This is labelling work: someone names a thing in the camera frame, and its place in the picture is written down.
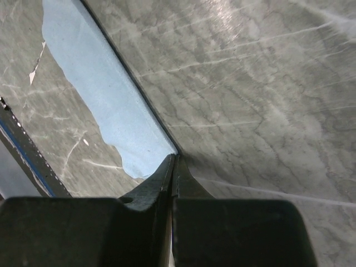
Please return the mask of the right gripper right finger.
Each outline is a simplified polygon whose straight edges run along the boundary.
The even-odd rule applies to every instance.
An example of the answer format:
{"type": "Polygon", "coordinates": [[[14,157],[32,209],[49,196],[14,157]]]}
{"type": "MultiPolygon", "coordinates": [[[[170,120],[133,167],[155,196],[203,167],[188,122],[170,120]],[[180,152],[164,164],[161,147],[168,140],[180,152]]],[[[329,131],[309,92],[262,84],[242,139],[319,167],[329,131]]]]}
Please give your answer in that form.
{"type": "Polygon", "coordinates": [[[172,174],[176,266],[317,266],[303,218],[289,201],[217,199],[183,157],[172,174]]]}

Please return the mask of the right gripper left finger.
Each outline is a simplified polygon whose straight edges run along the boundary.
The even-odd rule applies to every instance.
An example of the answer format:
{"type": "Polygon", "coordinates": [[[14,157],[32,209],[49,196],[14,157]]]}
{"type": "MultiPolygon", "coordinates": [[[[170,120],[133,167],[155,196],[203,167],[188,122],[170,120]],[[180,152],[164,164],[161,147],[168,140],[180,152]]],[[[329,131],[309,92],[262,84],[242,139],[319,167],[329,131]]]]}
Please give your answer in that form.
{"type": "Polygon", "coordinates": [[[1,203],[2,266],[168,266],[175,156],[121,197],[1,203]]]}

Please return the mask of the light blue cleaning cloth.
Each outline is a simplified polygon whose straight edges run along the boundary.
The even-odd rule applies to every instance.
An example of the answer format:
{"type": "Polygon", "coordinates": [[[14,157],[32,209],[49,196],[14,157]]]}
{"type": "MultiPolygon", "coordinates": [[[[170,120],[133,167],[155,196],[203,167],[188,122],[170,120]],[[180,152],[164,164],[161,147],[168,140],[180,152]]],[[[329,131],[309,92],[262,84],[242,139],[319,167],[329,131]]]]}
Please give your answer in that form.
{"type": "Polygon", "coordinates": [[[43,1],[42,35],[66,79],[114,146],[125,173],[151,176],[177,149],[80,1],[43,1]]]}

